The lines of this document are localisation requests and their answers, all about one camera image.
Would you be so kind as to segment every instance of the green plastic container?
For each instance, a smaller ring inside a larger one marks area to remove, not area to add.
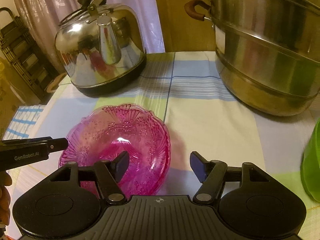
[[[305,190],[320,202],[320,119],[304,151],[301,179]]]

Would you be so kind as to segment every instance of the table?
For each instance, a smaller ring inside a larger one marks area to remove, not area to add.
[[[252,162],[304,201],[307,218],[300,237],[320,239],[320,203],[305,193],[300,180],[302,153],[320,117],[320,97],[298,116],[263,114],[248,108],[226,89],[215,57],[215,52],[149,54],[141,76],[109,97],[86,97],[66,77],[44,108],[30,138],[65,137],[81,118],[100,106],[142,105],[164,120],[171,138],[171,165],[159,195],[195,194],[200,183],[189,165],[192,151],[229,166]],[[57,169],[60,155],[61,152],[53,153],[46,161],[10,171],[11,208],[19,196]],[[225,191],[234,186],[227,184]],[[15,239],[20,236],[12,218],[7,234]]]

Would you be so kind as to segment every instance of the curtain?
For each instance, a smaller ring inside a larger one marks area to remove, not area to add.
[[[48,56],[58,72],[65,72],[54,48],[54,38],[59,22],[80,8],[77,0],[14,0],[20,17],[31,35]],[[164,43],[156,0],[107,0],[107,3],[123,3],[137,14],[141,35],[147,52],[164,52]]]

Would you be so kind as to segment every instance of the pink bowl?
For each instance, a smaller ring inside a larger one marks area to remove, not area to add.
[[[138,105],[100,107],[72,128],[67,139],[69,146],[59,167],[70,161],[91,166],[127,151],[130,164],[119,183],[126,197],[156,194],[170,165],[167,127],[152,111]],[[81,186],[96,194],[94,183],[81,182]]]

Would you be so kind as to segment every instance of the finger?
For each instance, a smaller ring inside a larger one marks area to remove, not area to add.
[[[1,224],[9,225],[10,221],[10,209],[9,210],[3,210],[0,208],[0,220]]]
[[[12,179],[5,171],[0,172],[0,186],[11,186]]]
[[[8,210],[10,206],[10,201],[11,201],[10,194],[5,187],[1,187],[1,189],[2,189],[2,197],[0,198],[0,207],[3,210]]]

